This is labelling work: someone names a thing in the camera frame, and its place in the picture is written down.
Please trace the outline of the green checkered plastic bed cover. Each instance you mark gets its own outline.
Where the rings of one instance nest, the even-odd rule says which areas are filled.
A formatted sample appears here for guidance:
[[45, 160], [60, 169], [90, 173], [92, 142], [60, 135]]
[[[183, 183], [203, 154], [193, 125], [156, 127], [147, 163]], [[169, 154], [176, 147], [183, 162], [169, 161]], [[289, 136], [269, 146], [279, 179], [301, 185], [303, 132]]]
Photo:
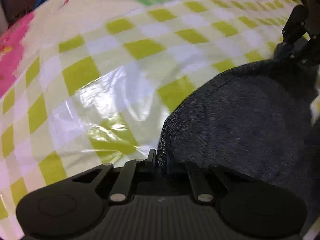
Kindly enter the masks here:
[[1, 238], [18, 202], [155, 148], [167, 116], [229, 68], [268, 59], [299, 0], [179, 0], [43, 46], [1, 99]]

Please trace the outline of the dark grey knit pants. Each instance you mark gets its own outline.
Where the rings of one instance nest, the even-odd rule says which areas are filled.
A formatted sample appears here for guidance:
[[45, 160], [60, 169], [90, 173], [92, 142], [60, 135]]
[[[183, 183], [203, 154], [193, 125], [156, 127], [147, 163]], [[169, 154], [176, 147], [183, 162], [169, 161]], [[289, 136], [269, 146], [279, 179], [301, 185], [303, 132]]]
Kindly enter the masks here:
[[188, 96], [166, 119], [158, 163], [222, 165], [288, 189], [319, 216], [317, 67], [264, 60], [229, 69]]

